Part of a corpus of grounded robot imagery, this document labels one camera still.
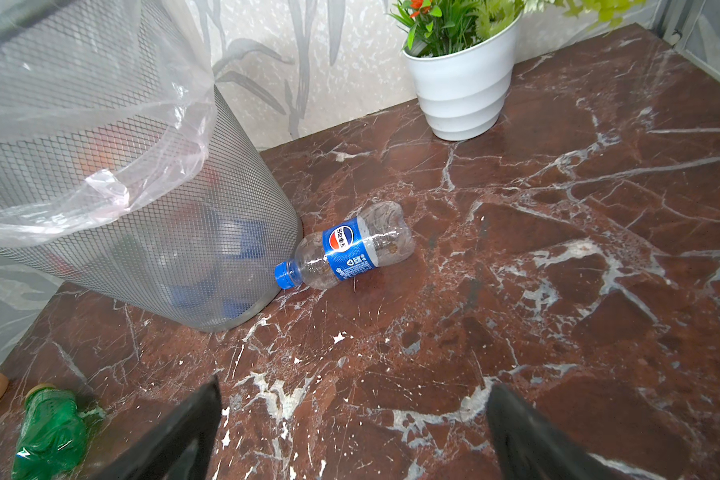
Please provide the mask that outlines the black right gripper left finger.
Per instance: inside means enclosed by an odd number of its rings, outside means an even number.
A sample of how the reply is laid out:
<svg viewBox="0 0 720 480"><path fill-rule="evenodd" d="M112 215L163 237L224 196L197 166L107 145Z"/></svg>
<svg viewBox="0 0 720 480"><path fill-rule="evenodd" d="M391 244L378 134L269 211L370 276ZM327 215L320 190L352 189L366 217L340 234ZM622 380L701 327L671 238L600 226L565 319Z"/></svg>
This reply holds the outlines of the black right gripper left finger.
<svg viewBox="0 0 720 480"><path fill-rule="evenodd" d="M222 413L216 375L97 475L99 479L204 479Z"/></svg>

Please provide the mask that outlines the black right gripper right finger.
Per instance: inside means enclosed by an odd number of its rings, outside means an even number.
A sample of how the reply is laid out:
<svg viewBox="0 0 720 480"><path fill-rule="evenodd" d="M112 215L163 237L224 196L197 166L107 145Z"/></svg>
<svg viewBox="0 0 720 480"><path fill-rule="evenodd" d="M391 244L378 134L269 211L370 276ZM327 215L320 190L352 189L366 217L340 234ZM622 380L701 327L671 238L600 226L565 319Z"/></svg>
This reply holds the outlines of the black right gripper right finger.
<svg viewBox="0 0 720 480"><path fill-rule="evenodd" d="M590 456L503 384L491 388L485 414L505 479L622 479Z"/></svg>

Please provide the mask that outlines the green bottle yellow cap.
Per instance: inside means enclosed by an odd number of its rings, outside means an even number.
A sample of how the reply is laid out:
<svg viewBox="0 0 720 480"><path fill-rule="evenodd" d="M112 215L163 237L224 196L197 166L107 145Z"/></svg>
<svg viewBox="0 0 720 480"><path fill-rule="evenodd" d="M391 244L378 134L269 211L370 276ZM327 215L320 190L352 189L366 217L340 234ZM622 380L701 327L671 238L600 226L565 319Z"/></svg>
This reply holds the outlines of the green bottle yellow cap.
<svg viewBox="0 0 720 480"><path fill-rule="evenodd" d="M94 425L105 416L96 404L81 409L69 390L36 385L24 400L11 477L54 479L73 471L84 459Z"/></svg>

